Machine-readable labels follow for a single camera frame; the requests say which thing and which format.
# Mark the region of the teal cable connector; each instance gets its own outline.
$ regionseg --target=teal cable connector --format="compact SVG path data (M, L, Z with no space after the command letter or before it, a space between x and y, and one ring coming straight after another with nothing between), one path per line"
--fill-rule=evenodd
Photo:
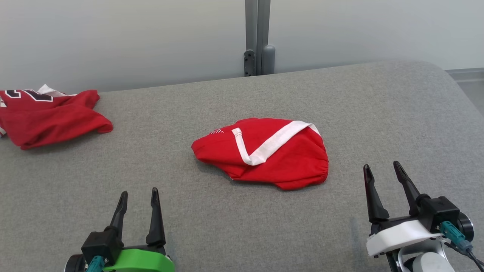
M101 256L95 256L92 258L91 263L88 266L86 272L103 272L104 258Z
M458 249L467 252L472 249L472 244L466 240L466 237L451 222L444 221L440 224L440 232L449 238Z

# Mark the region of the jersey number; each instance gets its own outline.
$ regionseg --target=jersey number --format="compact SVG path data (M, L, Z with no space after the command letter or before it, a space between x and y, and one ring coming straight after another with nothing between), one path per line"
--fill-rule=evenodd
M21 98L22 92L28 94L35 101L48 101L48 102L54 101L54 97L47 95L47 94L38 93L38 92L33 91L33 90L7 90L7 91L5 91L5 93L8 96L10 96L11 98Z

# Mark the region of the cable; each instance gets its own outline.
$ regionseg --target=cable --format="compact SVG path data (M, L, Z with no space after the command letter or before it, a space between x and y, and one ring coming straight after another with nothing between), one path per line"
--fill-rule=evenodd
M479 263L479 260L476 258L476 256L474 255L474 253L472 253L472 250L470 248L468 248L466 250L466 252L469 255L469 258L471 258L476 263L476 265L479 268L479 270L481 272L484 272L484 267Z
M456 246L454 246L454 245L452 245L452 244L450 244L448 242L445 242L444 245L446 245L446 246L454 249L456 252L458 252L458 253L462 254L463 256L466 256L466 257L468 257L469 259L472 260L472 258L469 256L469 254L467 254L467 252L464 253L464 252L460 251ZM483 261L479 260L478 258L476 258L476 260L479 262L480 265L484 266L484 262Z

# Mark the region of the white wall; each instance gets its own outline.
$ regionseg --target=white wall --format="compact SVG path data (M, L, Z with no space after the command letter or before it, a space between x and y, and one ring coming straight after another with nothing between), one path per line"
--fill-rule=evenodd
M484 67L483 0L272 0L277 73L388 58Z
M244 51L243 0L0 1L0 90L237 77Z

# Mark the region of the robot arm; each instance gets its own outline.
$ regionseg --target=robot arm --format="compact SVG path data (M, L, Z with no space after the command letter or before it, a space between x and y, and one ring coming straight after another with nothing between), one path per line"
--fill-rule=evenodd
M392 272L432 272L436 271L436 264L439 271L453 272L444 252L445 247L450 247L473 259L484 272L484 266L471 251L474 227L469 218L446 197L421 194L399 162L393 162L393 167L405 190L408 216L390 218L376 191L370 166L363 167L368 218L372 223L366 243L369 256L385 255ZM419 255L405 260L406 255L415 253Z
M146 245L125 247L121 241L124 214L128 206L128 192L121 194L111 224L104 231L93 231L81 247L82 254L72 255L64 272L174 272L175 267L166 255L163 218L158 189L151 192L151 224Z

